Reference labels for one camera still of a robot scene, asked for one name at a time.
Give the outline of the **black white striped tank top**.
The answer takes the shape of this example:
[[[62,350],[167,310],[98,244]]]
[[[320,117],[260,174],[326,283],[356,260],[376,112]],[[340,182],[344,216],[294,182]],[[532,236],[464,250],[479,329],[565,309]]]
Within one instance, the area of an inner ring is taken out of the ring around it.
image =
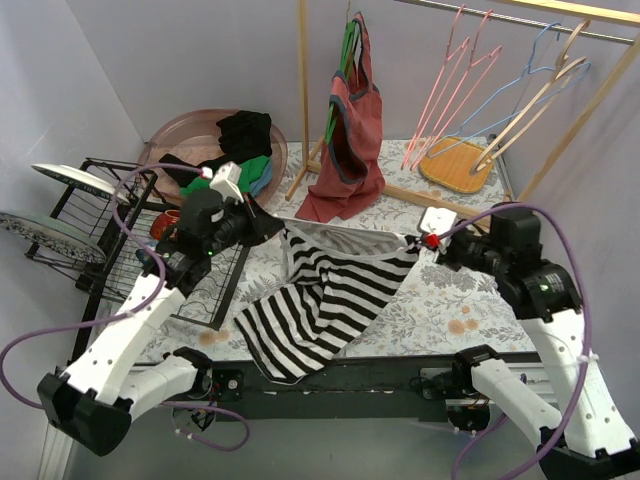
[[[285,281],[234,319],[270,382],[294,385],[363,334],[418,262],[415,235],[288,220]]]

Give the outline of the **pink wire hanger front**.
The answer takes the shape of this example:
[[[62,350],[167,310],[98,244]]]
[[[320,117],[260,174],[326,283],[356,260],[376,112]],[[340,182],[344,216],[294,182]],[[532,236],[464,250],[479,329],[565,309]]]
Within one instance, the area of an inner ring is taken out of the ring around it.
[[[466,37],[459,45],[453,47],[456,28],[460,18],[463,15],[463,10],[465,9],[465,7],[466,5],[462,4],[457,9],[456,16],[454,17],[450,29],[442,65],[440,67],[436,80],[432,85],[429,96],[425,102],[423,111],[416,125],[416,130],[411,140],[409,141],[405,156],[401,164],[402,169],[412,169],[412,166],[410,166],[410,161],[413,156],[414,150],[418,146],[419,140],[422,138],[426,127],[428,126],[432,116],[434,115],[436,107],[439,105],[441,98],[451,81],[452,75],[456,72],[459,63],[468,48],[470,42],[469,37]]]

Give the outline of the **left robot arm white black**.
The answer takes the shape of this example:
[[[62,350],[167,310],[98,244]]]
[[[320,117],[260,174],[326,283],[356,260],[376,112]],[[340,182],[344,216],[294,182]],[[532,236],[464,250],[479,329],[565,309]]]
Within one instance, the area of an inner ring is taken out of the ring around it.
[[[250,195],[232,200],[212,189],[190,194],[102,333],[63,373],[48,374],[38,384],[49,423],[105,456],[134,420],[164,401],[182,394],[208,397],[212,362],[192,348],[182,347],[139,374],[131,369],[159,327],[210,273],[216,255],[235,245],[260,245],[283,227]]]

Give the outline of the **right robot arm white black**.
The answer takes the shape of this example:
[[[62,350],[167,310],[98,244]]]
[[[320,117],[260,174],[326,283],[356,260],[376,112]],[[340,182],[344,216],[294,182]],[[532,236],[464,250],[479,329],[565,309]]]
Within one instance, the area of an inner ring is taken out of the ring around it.
[[[639,439],[619,412],[592,349],[591,308],[570,246],[564,268],[542,256],[541,223],[563,244],[566,236],[547,211],[503,202],[467,220],[429,207],[419,228],[434,260],[494,278],[501,298],[533,342],[553,389],[550,405],[491,347],[455,354],[452,383],[464,397],[493,401],[535,449],[511,472],[539,466],[548,479],[615,479],[639,469]]]

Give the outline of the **red tank top green trim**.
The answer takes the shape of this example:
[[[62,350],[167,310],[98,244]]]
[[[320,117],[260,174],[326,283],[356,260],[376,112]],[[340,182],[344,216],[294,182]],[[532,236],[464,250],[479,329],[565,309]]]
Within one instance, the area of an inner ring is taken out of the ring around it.
[[[383,137],[383,101],[374,84],[371,45],[364,16],[353,22],[360,32],[360,53],[349,74],[332,78],[329,106],[336,116],[331,138],[321,150],[321,169],[315,184],[296,212],[303,220],[327,223],[350,219],[370,207],[386,182],[378,164]]]

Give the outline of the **green plastic hanger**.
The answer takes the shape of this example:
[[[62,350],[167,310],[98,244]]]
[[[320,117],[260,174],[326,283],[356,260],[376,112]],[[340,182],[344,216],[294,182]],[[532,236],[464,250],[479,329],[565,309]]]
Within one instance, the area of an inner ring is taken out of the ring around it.
[[[350,79],[351,72],[355,67],[355,53],[360,38],[360,27],[358,23],[353,19],[348,19],[345,25],[341,56],[340,56],[340,72],[345,76],[346,80]],[[325,129],[324,140],[328,144],[332,139],[332,135],[337,123],[334,104],[329,102],[328,118]]]

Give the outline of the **wooden hanger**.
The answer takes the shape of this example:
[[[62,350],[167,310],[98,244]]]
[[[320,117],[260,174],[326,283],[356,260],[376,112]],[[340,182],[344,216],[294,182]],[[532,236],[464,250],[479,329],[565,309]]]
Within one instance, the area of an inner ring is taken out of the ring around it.
[[[554,68],[546,83],[530,99],[530,101],[513,116],[509,124],[476,158],[469,174],[475,176],[492,165],[497,156],[503,154],[521,136],[523,136],[536,121],[550,108],[564,90],[580,81],[589,71],[591,63],[585,56],[571,59],[569,50],[572,44],[591,24],[584,18],[570,33],[563,48],[556,57]]]

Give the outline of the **blue garment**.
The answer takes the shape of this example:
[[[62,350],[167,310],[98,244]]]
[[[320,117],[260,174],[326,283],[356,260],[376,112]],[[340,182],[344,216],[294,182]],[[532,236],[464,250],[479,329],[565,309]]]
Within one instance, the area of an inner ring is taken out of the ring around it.
[[[260,176],[249,184],[249,193],[257,198],[258,195],[269,185],[273,177],[273,162],[268,160]]]

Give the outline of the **green garment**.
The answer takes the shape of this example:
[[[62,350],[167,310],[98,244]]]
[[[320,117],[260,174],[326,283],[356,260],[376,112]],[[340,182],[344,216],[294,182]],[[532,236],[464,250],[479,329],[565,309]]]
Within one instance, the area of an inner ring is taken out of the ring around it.
[[[249,193],[249,184],[260,176],[264,165],[268,160],[271,160],[271,158],[261,155],[259,157],[248,159],[240,164],[242,173],[238,181],[238,187],[242,193]],[[193,179],[186,187],[181,187],[180,194],[182,196],[186,196],[192,191],[204,189],[207,187],[207,181],[201,177],[197,177]]]

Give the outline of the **floral tablecloth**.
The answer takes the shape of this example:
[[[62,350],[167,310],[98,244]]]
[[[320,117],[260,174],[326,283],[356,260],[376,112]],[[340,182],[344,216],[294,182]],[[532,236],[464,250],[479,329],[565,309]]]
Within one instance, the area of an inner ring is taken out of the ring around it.
[[[501,201],[505,189],[499,170],[489,174],[483,189],[473,195],[457,194],[425,180],[419,172],[400,171],[398,164],[404,156],[408,141],[384,140],[379,164],[388,184],[434,195],[474,210],[485,210]],[[284,195],[301,164],[300,142],[288,142],[287,167],[281,184],[269,200],[266,209],[285,217],[293,217],[304,199],[307,186],[315,183],[316,176],[308,174],[295,195],[286,201]],[[341,222],[345,226],[370,228],[410,234],[417,232],[417,223],[423,208],[402,200],[381,195],[366,211]],[[135,277],[140,265],[133,247],[128,242],[120,258],[120,265],[111,275],[124,291],[129,291],[125,273]],[[156,362],[160,356],[181,346],[204,351],[214,360],[249,361],[251,355],[242,334],[233,319],[255,300],[275,293],[286,281],[284,257],[278,237],[252,248],[246,259],[238,284],[219,331],[209,328],[217,313],[222,292],[216,282],[228,271],[227,260],[233,250],[221,256],[222,273],[216,268],[212,275],[199,284],[178,312],[186,320],[171,317],[160,327],[139,357],[141,362]],[[406,277],[401,288],[376,321],[348,345],[339,357],[410,356],[452,354],[467,346],[490,344],[499,352],[533,351],[533,345],[518,325],[508,305],[495,291],[493,280],[487,275],[462,269],[454,273],[437,266],[422,252],[420,260]]]

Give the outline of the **red floral bowl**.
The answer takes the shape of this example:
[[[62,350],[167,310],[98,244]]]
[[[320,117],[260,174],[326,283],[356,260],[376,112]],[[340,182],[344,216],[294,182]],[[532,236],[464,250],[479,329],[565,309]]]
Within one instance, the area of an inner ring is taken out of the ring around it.
[[[180,219],[180,211],[169,209],[160,213],[152,222],[149,234],[152,239],[160,240],[165,231]]]

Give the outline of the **orange woven bamboo tray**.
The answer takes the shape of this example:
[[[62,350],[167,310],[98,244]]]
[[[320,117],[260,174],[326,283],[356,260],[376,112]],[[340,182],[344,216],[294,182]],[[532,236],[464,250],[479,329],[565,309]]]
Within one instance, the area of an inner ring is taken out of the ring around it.
[[[483,188],[493,169],[493,164],[489,164],[475,171],[475,161],[483,150],[459,137],[442,138],[429,150],[429,155],[422,158],[418,170],[426,179],[455,192],[476,193]]]

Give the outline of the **pink translucent plastic basin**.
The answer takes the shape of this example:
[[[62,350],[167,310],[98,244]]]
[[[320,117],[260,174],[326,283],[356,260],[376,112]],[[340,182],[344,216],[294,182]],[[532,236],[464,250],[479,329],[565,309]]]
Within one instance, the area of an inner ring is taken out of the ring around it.
[[[165,154],[171,154],[185,163],[197,166],[202,161],[221,156],[221,133],[217,122],[237,112],[238,109],[203,109],[175,117],[163,125],[145,144],[138,164],[157,163]],[[285,137],[275,124],[271,126],[270,138],[272,179],[256,197],[262,208],[266,208],[277,193],[288,159]]]

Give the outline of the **white plate dark rim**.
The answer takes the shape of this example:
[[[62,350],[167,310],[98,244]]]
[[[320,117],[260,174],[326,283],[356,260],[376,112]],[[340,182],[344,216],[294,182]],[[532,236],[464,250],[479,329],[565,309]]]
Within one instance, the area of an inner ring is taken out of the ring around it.
[[[74,167],[56,164],[32,164],[31,167],[51,179],[105,200],[111,200],[115,192],[111,183]]]

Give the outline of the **metal hanging rod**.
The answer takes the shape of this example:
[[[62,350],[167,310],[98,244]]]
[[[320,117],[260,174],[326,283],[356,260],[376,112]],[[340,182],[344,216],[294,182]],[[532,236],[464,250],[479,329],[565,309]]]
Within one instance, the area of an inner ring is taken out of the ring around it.
[[[399,2],[407,5],[419,6],[419,7],[424,7],[424,8],[434,9],[439,11],[461,13],[462,15],[469,15],[469,16],[478,17],[478,18],[483,18],[485,15],[487,15],[490,20],[512,24],[512,25],[526,26],[526,27],[535,28],[538,30],[543,30],[544,28],[548,27],[551,31],[554,31],[560,34],[570,34],[572,32],[571,28],[565,27],[561,24],[551,25],[549,23],[545,23],[541,21],[520,18],[520,17],[515,17],[515,16],[510,16],[510,15],[505,15],[500,13],[489,13],[488,11],[483,11],[483,10],[474,9],[470,7],[456,6],[456,5],[439,2],[439,1],[399,0]],[[596,33],[596,32],[587,31],[587,30],[581,31],[579,35],[589,39],[605,41],[608,43],[627,45],[627,46],[631,46],[635,43],[635,40],[631,38]]]

